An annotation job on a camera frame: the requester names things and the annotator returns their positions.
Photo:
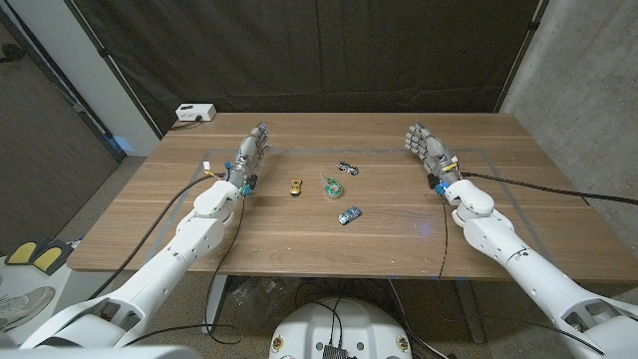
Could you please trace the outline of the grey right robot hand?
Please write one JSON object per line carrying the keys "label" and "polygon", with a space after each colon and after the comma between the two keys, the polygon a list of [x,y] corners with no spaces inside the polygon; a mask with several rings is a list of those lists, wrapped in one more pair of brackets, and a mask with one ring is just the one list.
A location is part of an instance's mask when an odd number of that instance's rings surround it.
{"label": "grey right robot hand", "polygon": [[429,187],[439,195],[444,195],[451,184],[462,179],[457,158],[422,124],[410,126],[405,148],[423,162]]}

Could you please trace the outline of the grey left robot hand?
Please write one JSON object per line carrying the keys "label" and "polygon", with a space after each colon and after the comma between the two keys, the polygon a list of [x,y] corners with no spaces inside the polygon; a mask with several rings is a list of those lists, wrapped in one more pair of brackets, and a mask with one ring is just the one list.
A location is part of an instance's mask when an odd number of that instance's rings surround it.
{"label": "grey left robot hand", "polygon": [[265,124],[259,123],[243,139],[234,161],[229,165],[226,180],[235,185],[243,196],[249,195],[257,186],[261,161],[270,149],[267,139]]}

